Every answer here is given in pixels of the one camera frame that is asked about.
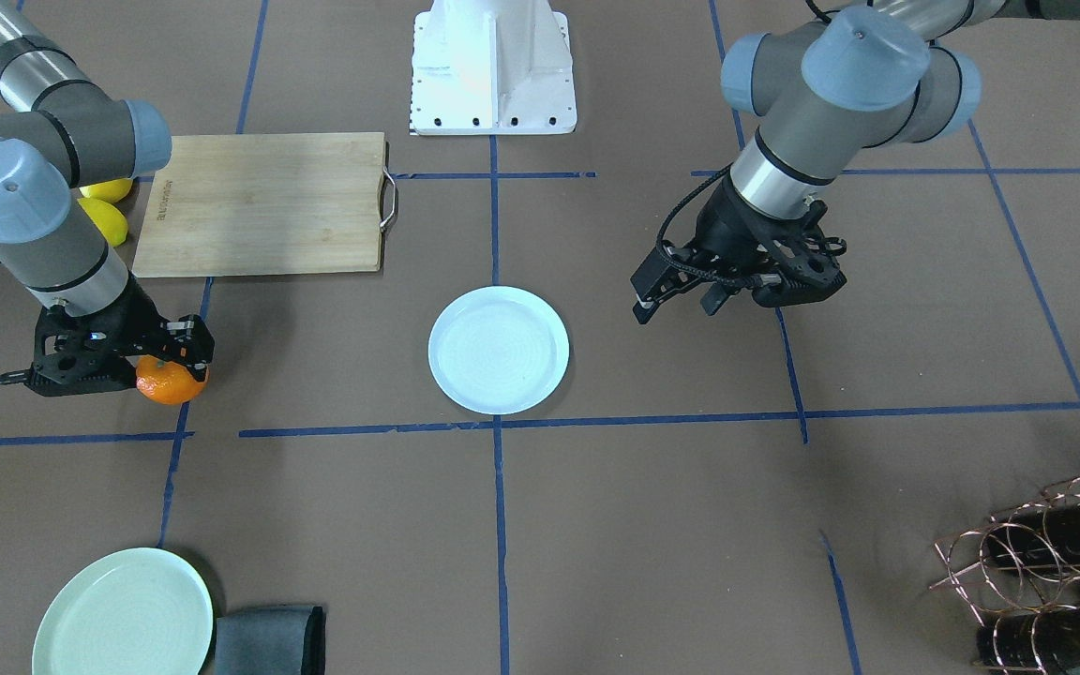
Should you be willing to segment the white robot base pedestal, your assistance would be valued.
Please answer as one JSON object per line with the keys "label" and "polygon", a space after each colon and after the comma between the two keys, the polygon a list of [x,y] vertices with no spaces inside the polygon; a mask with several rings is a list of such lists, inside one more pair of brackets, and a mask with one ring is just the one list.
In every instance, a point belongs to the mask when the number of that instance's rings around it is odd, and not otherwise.
{"label": "white robot base pedestal", "polygon": [[569,134],[569,21],[548,1],[434,1],[411,23],[409,132]]}

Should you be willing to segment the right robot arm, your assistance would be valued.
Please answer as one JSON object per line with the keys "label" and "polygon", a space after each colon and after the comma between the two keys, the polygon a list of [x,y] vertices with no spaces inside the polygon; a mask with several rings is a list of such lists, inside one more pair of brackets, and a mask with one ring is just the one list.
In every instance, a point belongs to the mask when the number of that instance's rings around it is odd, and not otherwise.
{"label": "right robot arm", "polygon": [[172,134],[147,102],[114,99],[63,48],[0,1],[0,264],[43,306],[51,339],[98,335],[112,357],[149,354],[204,379],[201,318],[161,316],[76,200],[76,189],[168,165]]}

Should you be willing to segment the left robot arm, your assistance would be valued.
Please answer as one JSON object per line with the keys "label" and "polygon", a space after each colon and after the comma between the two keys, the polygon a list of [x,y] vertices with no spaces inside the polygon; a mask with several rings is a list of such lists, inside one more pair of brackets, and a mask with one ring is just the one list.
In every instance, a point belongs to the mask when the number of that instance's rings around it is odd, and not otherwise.
{"label": "left robot arm", "polygon": [[840,291],[846,243],[822,233],[823,192],[859,151],[931,141],[971,119],[978,68],[939,39],[995,18],[1080,21],[1080,1],[852,1],[789,33],[733,43],[724,99],[759,124],[704,183],[693,239],[677,247],[656,235],[631,276],[636,320],[699,285],[711,315],[743,292],[780,308]]}

